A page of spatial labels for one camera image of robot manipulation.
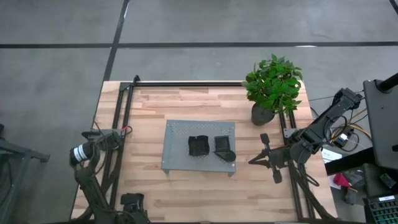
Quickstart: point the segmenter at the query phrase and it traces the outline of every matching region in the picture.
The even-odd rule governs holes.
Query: red object
[[[333,178],[335,184],[343,186],[343,187],[350,187],[348,180],[343,176],[343,174],[336,174],[335,178]]]

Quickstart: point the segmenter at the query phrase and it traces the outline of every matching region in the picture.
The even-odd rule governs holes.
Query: green leaves
[[[242,86],[246,88],[248,100],[274,113],[296,110],[301,101],[299,95],[302,79],[301,68],[295,67],[284,57],[274,54],[270,60],[261,60],[253,66],[253,71],[246,75]]]

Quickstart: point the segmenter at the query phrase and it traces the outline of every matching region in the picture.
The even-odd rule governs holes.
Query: gray floor
[[[111,43],[122,3],[0,0],[0,44]],[[388,0],[131,0],[120,40],[238,41],[398,41],[398,15]],[[342,87],[361,91],[364,80],[398,69],[398,47],[119,49],[111,80],[242,80],[271,54],[303,68],[319,113],[331,98],[316,99]],[[48,164],[31,164],[16,223],[68,220],[76,190],[68,152],[91,126],[108,56],[109,49],[0,49],[4,135],[51,154]],[[369,131],[366,119],[359,124]],[[364,221],[362,207],[344,204],[341,192],[333,195],[340,218]]]

